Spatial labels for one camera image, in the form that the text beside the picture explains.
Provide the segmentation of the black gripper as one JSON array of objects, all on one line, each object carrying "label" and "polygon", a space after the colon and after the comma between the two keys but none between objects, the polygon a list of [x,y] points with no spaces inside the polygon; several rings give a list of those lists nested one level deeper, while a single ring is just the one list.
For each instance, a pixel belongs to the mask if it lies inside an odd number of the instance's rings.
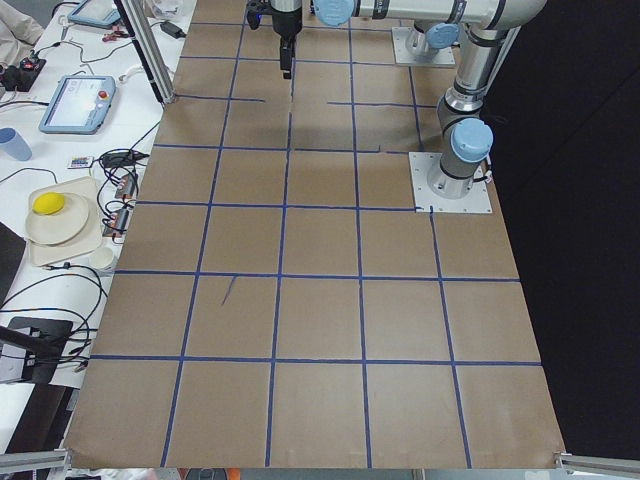
[{"label": "black gripper", "polygon": [[275,10],[272,15],[273,30],[281,37],[279,46],[280,69],[283,78],[292,79],[297,34],[302,30],[302,9],[283,12]]}]

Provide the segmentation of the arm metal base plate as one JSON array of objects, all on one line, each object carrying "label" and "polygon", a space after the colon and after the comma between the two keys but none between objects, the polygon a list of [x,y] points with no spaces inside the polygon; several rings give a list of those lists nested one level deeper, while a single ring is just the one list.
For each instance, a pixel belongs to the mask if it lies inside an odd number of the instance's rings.
[{"label": "arm metal base plate", "polygon": [[480,166],[468,179],[447,176],[439,152],[410,152],[415,210],[424,213],[491,214],[488,186]]},{"label": "arm metal base plate", "polygon": [[433,48],[425,33],[414,27],[393,27],[391,30],[395,63],[401,66],[454,68],[452,48]]}]

